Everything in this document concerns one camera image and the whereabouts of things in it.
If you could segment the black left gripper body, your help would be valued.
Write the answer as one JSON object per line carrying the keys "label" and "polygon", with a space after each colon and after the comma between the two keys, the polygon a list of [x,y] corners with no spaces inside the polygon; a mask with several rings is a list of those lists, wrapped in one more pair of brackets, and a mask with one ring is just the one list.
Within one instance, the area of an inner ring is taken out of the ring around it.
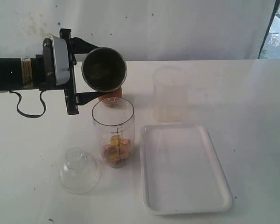
{"label": "black left gripper body", "polygon": [[71,29],[62,28],[59,31],[59,38],[62,38],[67,43],[69,66],[70,66],[70,79],[67,83],[59,85],[53,88],[49,88],[46,82],[46,73],[43,62],[43,53],[41,55],[36,55],[35,57],[35,87],[39,91],[55,91],[62,90],[65,96],[65,103],[67,113],[69,115],[79,114],[78,107],[76,105],[76,84],[75,84],[75,74],[74,66],[77,64],[74,53],[71,48]]}

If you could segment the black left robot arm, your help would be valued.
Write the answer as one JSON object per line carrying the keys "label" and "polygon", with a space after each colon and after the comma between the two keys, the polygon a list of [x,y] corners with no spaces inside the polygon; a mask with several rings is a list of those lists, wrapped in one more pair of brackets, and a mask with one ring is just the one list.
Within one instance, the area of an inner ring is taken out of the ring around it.
{"label": "black left robot arm", "polygon": [[78,114],[78,106],[103,96],[99,91],[76,91],[75,55],[88,53],[96,46],[70,34],[71,29],[62,28],[59,37],[49,35],[43,40],[43,53],[34,58],[0,58],[0,91],[21,97],[20,90],[63,90],[69,115]]}

